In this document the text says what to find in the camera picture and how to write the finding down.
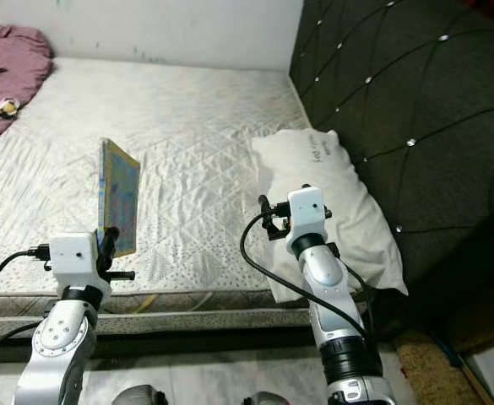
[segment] mattress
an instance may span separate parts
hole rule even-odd
[[[0,261],[58,232],[95,229],[99,139],[107,137],[141,163],[138,250],[112,268],[137,277],[113,282],[108,318],[267,311],[268,321],[287,311],[238,247],[259,210],[248,140],[309,127],[285,73],[54,63],[0,137]],[[256,229],[247,241],[255,256],[264,237]],[[0,275],[0,325],[42,316],[56,297],[42,262],[16,259]]]

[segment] dark gray tufted headboard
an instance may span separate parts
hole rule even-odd
[[[306,0],[290,75],[399,244],[410,297],[378,330],[447,312],[494,273],[494,21],[450,0]]]

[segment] tile floor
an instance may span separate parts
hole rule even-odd
[[[381,347],[384,376],[399,404],[417,404],[400,373],[397,354]],[[0,405],[10,404],[24,364],[0,364]],[[325,380],[315,348],[277,348],[205,354],[95,359],[84,374],[80,403],[111,404],[122,390],[150,384],[170,405],[232,405],[257,391],[286,397],[294,405],[325,404]]]

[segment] book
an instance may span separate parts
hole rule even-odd
[[[115,257],[136,251],[139,162],[108,138],[100,145],[98,244],[106,230],[119,229]]]

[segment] pink blanket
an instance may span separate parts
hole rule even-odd
[[[0,100],[15,98],[22,107],[28,103],[52,70],[51,57],[40,31],[0,25],[0,68],[6,69],[0,73]],[[11,123],[12,119],[0,117],[0,135]]]

